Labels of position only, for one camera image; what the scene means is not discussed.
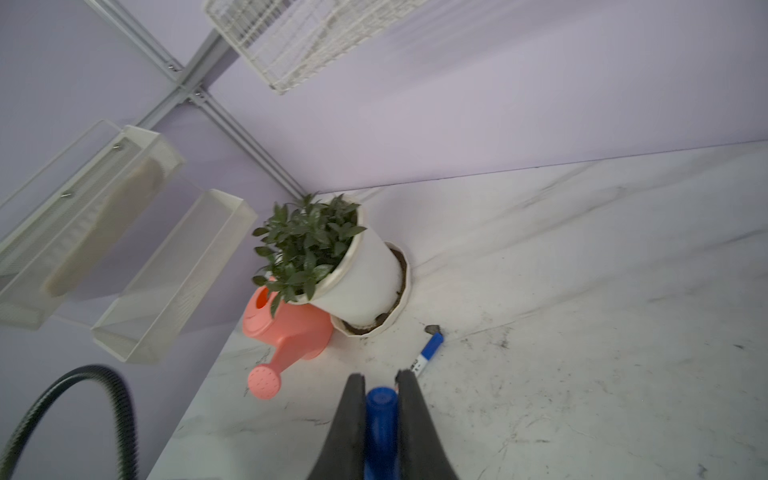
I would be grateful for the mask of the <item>blue pen cap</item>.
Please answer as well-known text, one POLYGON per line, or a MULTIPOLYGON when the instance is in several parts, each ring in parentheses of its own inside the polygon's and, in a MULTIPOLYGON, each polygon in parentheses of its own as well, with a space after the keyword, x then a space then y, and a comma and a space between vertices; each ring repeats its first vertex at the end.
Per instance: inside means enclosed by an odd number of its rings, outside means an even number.
POLYGON ((398 394, 389 387, 368 392, 366 406, 365 479, 398 479, 398 394))

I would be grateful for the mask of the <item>white marker pen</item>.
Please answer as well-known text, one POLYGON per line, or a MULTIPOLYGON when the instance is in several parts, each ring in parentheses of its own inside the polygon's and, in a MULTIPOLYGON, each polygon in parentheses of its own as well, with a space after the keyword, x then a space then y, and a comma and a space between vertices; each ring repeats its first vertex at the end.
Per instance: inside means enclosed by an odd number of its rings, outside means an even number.
POLYGON ((444 342, 444 336, 440 332, 435 332, 431 335, 429 341, 417 355, 410 366, 410 371, 415 376, 420 376, 427 364, 435 356, 439 348, 444 342))

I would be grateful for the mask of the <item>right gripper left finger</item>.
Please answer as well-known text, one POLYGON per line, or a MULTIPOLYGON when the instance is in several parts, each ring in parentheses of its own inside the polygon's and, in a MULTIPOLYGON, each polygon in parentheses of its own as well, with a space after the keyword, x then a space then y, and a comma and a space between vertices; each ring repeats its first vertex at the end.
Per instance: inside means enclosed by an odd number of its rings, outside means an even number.
POLYGON ((364 478, 365 398, 364 376, 360 373, 351 374, 346 381, 325 442, 308 479, 364 478))

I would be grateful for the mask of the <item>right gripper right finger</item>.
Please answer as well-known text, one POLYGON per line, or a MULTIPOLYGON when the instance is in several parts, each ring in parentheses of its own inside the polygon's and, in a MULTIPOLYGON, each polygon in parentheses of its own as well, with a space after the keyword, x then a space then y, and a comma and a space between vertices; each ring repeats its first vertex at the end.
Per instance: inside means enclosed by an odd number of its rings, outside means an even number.
POLYGON ((456 480, 424 400, 416 375, 400 370, 398 387, 398 457, 401 479, 456 480))

